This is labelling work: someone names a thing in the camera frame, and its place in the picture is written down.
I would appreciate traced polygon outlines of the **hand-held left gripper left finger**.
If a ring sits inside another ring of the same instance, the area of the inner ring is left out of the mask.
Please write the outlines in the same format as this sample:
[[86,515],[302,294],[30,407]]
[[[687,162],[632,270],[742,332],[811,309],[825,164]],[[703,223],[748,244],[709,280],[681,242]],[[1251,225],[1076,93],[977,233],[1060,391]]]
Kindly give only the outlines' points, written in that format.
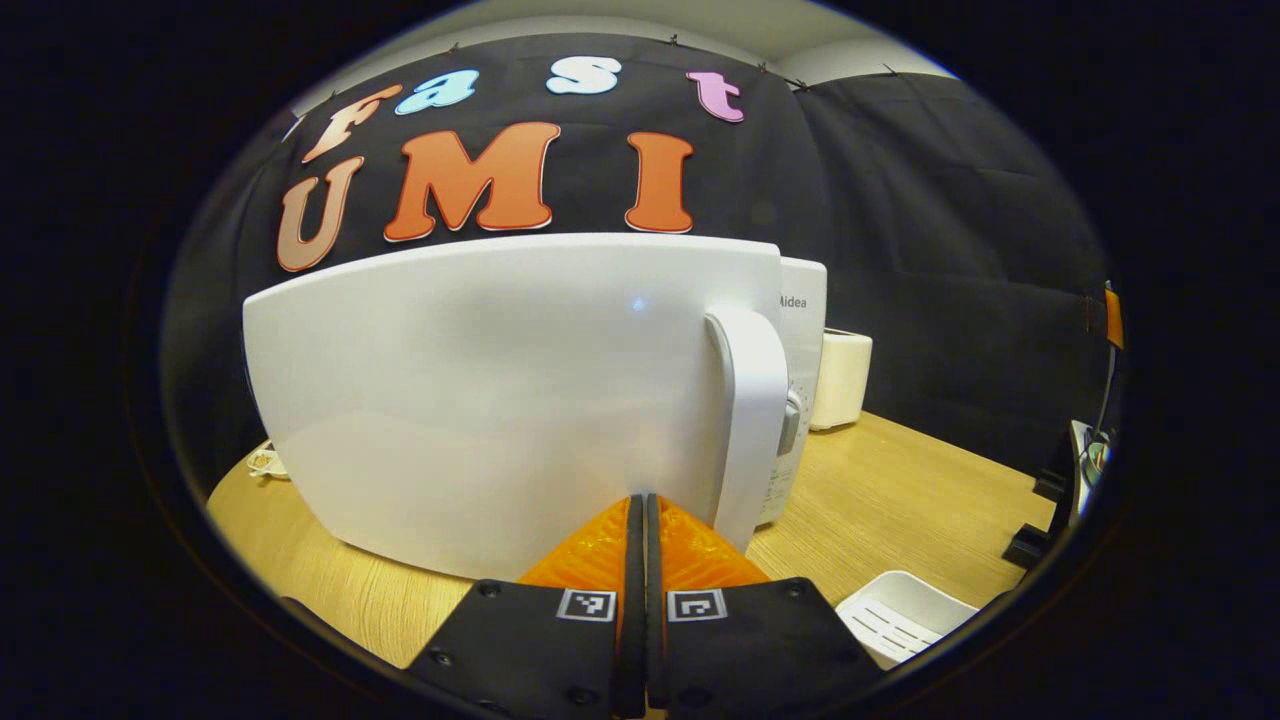
[[517,582],[475,582],[407,671],[506,719],[640,719],[645,662],[645,501],[632,495]]

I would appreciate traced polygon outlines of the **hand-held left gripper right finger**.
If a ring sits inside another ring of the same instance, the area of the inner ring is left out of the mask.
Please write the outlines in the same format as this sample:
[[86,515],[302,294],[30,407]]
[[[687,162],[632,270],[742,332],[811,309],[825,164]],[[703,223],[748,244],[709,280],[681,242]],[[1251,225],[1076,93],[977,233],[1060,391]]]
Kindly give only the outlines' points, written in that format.
[[883,669],[805,577],[681,585],[707,557],[677,548],[701,530],[645,498],[645,698],[667,717],[820,717],[874,689]]

